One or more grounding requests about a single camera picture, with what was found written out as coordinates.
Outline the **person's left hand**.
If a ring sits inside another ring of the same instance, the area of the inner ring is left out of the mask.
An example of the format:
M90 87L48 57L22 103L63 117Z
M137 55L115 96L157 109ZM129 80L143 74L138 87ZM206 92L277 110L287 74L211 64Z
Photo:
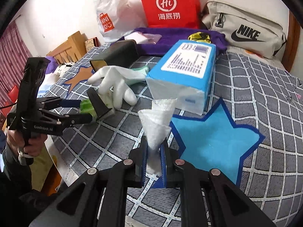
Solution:
M29 145L25 145L23 136L19 131L8 130L7 144L15 156L19 155L18 150L23 149L23 151L29 156L37 157L45 146L47 137L48 136L45 134L38 134L37 137L28 140Z

